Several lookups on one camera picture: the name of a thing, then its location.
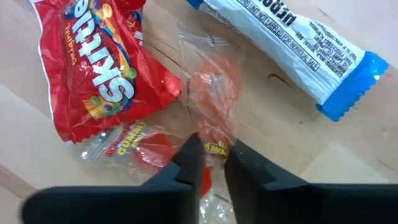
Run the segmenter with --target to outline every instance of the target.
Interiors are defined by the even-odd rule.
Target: wooden table
[[[396,4],[383,0],[369,8],[371,1],[366,1],[369,4],[347,1],[346,8],[340,6],[342,1],[332,0],[286,3],[291,10],[332,26],[397,65],[393,47],[397,31],[388,26],[398,21],[392,13]],[[17,223],[18,204],[37,189],[134,184],[123,172],[83,162],[79,153],[84,145],[66,146],[61,142],[48,110],[47,83],[37,54],[40,29],[34,11],[26,0],[4,0],[2,4],[0,104],[6,105],[6,110],[0,111],[0,223]],[[370,9],[372,20],[366,16]],[[196,15],[199,12],[184,0],[148,0],[145,8],[145,47],[177,74],[181,58],[175,25],[197,24],[200,21]],[[216,22],[213,25],[216,29],[209,30],[217,30],[246,48],[244,88],[237,111],[238,138],[309,181],[398,181],[398,72],[394,68],[344,119],[333,123],[316,111],[313,101],[267,55],[244,37]],[[289,85],[270,74],[281,76]],[[180,118],[186,116],[178,102],[156,116],[164,116],[165,122],[181,134],[192,131],[178,130]]]

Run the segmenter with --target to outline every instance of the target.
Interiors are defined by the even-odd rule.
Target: white candy wrapper
[[[333,121],[388,68],[328,26],[294,14],[281,0],[187,0],[250,38]]]

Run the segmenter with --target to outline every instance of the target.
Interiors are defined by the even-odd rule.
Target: candy
[[[281,0],[187,0],[249,37],[338,121],[388,68],[321,22],[289,11]]]
[[[64,141],[144,118],[180,94],[180,80],[136,38],[142,27],[133,15],[145,1],[30,1],[42,23],[39,54]]]
[[[108,159],[112,164],[130,166],[130,171],[133,166],[138,167],[139,172],[154,175],[169,164],[177,153],[170,137],[161,129],[149,126],[143,121],[124,124],[97,135],[82,157],[90,162]],[[211,174],[209,168],[205,167],[200,195],[204,196],[210,187]]]
[[[230,115],[241,85],[239,66],[226,57],[205,60],[190,80],[190,103],[200,112],[197,128],[210,154],[227,157],[234,142]]]

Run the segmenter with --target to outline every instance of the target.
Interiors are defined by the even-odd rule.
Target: yellow label
[[[141,140],[145,137],[145,127],[146,123],[143,121],[130,126],[131,130],[118,146],[117,154],[119,156],[125,156],[129,148],[135,148],[139,145]]]
[[[210,141],[205,143],[205,151],[210,154],[216,154],[226,157],[227,151],[225,144],[222,141],[219,141],[218,144],[212,143]]]

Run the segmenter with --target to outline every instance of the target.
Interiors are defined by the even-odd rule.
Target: skittles bag
[[[142,44],[145,1],[30,0],[50,110],[64,141],[144,118],[180,94],[180,80]]]

